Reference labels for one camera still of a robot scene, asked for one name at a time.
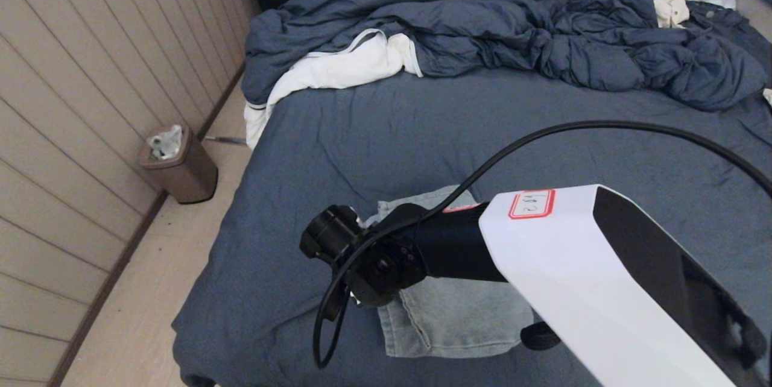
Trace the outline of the light blue denim shorts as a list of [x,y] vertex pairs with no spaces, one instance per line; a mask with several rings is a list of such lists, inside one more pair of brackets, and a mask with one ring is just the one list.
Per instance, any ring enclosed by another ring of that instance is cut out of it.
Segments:
[[397,359],[482,359],[521,343],[534,313],[509,283],[427,277],[377,309]]

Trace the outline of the blue bed sheet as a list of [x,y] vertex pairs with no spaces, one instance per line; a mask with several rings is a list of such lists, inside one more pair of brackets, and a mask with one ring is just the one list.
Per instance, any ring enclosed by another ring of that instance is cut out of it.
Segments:
[[[461,183],[501,148],[574,121],[629,120],[719,143],[772,179],[772,110],[748,98],[700,112],[650,90],[602,92],[539,74],[480,69],[398,74],[344,90],[306,89],[275,107],[209,263],[179,315],[174,359],[187,387],[600,387],[559,346],[488,359],[392,359],[374,310],[348,310],[328,368],[312,322],[331,280],[300,236],[331,204],[364,216],[379,201]],[[496,193],[599,183],[639,204],[772,334],[772,200],[708,151],[661,134],[587,130],[510,154],[472,186]]]

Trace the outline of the white garment with dark trim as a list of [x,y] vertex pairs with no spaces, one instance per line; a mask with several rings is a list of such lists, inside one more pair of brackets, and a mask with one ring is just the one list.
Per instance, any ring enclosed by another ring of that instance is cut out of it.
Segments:
[[386,79],[402,71],[419,78],[416,44],[403,33],[387,36],[366,29],[338,52],[309,52],[284,73],[264,104],[246,104],[245,144],[254,149],[282,98],[305,89],[347,89]]

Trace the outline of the crumpled dark blue duvet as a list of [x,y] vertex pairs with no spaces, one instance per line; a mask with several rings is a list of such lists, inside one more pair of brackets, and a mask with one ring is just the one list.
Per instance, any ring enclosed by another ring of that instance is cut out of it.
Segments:
[[309,52],[343,49],[366,29],[407,35],[429,77],[524,69],[595,90],[656,90],[703,112],[772,89],[728,39],[659,27],[653,0],[289,0],[251,21],[245,98],[264,104]]

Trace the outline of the brown trash bin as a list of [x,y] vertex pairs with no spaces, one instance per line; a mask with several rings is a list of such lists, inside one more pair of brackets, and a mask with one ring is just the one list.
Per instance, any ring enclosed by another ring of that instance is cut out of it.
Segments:
[[218,186],[218,168],[190,127],[180,125],[183,128],[183,139],[176,158],[168,161],[151,159],[146,140],[171,125],[162,126],[146,138],[138,154],[138,164],[177,203],[207,202],[214,197]]

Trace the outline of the white plastic bin bag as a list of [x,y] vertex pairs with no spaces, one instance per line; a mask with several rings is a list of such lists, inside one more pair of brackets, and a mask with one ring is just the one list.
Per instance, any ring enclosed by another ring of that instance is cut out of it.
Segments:
[[168,161],[179,154],[182,147],[184,130],[181,125],[174,124],[162,128],[160,132],[147,138],[146,144],[150,148],[150,156],[154,161]]

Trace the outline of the blue denim shirt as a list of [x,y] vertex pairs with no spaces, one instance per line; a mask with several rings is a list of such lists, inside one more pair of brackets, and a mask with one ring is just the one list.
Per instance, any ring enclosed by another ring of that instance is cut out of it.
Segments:
[[772,76],[772,43],[736,10],[700,1],[687,1],[688,27],[707,30],[747,50]]

